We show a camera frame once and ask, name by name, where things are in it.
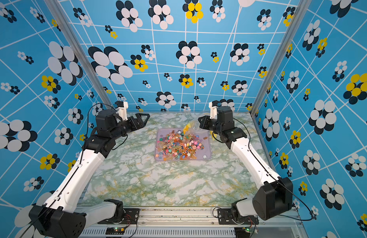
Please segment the ziploc bag of candies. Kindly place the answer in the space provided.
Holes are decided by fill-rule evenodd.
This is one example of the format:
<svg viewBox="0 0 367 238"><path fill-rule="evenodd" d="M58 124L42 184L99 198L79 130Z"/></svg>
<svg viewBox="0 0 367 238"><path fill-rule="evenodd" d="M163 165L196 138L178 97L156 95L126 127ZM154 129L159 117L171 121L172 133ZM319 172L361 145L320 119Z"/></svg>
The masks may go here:
<svg viewBox="0 0 367 238"><path fill-rule="evenodd" d="M194 118L189 123L186 124L186 126L183 128L182 131L185 135L192 134L192 135L200 135L207 132L207 130L200 128L200 122L198 121L198 118Z"/></svg>

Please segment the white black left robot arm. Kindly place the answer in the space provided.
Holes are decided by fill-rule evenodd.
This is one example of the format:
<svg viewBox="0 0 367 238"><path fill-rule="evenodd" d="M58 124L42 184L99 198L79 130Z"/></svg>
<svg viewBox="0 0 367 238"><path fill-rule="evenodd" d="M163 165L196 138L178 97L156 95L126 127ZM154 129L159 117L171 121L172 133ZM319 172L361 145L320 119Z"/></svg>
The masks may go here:
<svg viewBox="0 0 367 238"><path fill-rule="evenodd" d="M122 222L125 219L123 202L107 199L99 205L77 212L79 198L101 163L114 149L116 140L144 128L149 114L137 113L128 117L125 107L100 111L97 126L85 140L82 152L58 189L42 205L29 212L30 224L42 236L77 238L83 230L102 222Z"/></svg>

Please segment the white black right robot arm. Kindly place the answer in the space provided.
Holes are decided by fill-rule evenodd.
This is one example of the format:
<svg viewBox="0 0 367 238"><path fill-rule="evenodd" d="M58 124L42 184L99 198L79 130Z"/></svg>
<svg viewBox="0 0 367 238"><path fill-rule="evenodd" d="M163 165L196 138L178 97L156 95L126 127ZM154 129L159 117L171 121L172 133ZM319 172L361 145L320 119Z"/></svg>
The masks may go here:
<svg viewBox="0 0 367 238"><path fill-rule="evenodd" d="M237 155L249 171L257 192L252 199L244 198L231 205L234 221L258 216L266 221L292 209L293 183L280 177L252 147L250 134L236 127L233 111L228 106L210 105L210 115L198 119L200 128L212 131Z"/></svg>

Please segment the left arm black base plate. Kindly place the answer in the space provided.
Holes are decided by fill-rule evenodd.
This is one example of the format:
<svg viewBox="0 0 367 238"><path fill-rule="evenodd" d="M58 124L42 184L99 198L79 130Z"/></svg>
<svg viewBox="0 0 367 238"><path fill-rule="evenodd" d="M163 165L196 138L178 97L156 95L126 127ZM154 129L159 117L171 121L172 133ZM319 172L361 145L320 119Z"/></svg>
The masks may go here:
<svg viewBox="0 0 367 238"><path fill-rule="evenodd" d="M113 218L103 220L98 224L137 224L140 211L139 208L125 208L120 214L115 214Z"/></svg>

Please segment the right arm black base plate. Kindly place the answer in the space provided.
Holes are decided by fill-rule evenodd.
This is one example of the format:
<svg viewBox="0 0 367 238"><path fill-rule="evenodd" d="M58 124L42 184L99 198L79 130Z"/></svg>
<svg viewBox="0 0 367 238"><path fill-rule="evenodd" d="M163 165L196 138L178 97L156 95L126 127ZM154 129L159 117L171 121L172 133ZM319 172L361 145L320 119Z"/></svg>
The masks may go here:
<svg viewBox="0 0 367 238"><path fill-rule="evenodd" d="M218 219L220 225L254 226L259 224L259 219L256 215L241 216L234 208L215 207L213 216Z"/></svg>

